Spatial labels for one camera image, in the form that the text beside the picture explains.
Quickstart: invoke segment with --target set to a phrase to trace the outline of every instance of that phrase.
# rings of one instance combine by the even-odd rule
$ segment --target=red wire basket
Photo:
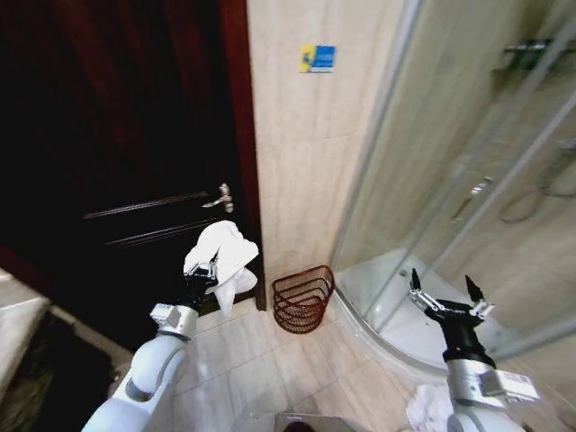
[[[313,331],[322,322],[334,287],[334,275],[326,265],[276,279],[274,319],[291,333]]]

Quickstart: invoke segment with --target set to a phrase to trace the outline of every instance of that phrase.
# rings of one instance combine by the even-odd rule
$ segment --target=door frame
[[[260,226],[260,201],[258,193],[256,134],[252,104],[252,82],[250,73],[250,50],[248,40],[248,10],[246,0],[219,0],[220,35],[224,45],[224,58],[228,68],[230,102],[234,132],[238,149],[240,172],[240,194],[245,214],[245,236],[254,241],[259,249],[255,258],[259,283],[254,289],[256,307],[266,310],[266,285],[262,231]],[[16,255],[12,250],[0,246],[0,266],[31,288],[37,287],[50,292],[50,281],[36,268]]]

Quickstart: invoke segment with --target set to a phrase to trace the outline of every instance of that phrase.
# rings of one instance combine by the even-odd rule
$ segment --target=white cloth
[[[446,432],[452,412],[447,385],[419,385],[406,407],[408,421],[417,432]]]
[[[222,313],[228,317],[234,296],[251,290],[257,284],[257,278],[244,266],[258,255],[258,246],[246,240],[234,222],[222,220],[213,223],[202,231],[196,246],[186,255],[184,272],[199,263],[208,263],[217,251],[218,285],[207,293],[214,291]]]

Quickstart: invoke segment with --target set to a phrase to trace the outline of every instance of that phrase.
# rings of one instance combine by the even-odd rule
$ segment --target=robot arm
[[[473,306],[437,300],[422,291],[412,269],[409,298],[419,309],[440,324],[447,350],[448,388],[454,414],[448,419],[449,432],[515,432],[524,429],[506,414],[507,402],[536,401],[538,394],[527,376],[496,369],[476,336],[494,305],[484,300],[480,287],[466,276]]]
[[[142,345],[114,395],[88,420],[85,432],[173,430],[172,399],[188,364],[186,343],[206,290],[218,285],[216,260],[199,264],[184,275],[186,292],[177,305],[157,304],[150,316],[158,324],[156,338]]]

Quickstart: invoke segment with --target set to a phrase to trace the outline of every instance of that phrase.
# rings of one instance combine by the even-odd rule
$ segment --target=dark wooden door
[[[0,266],[137,347],[203,228],[260,242],[244,1],[2,2],[0,55]]]

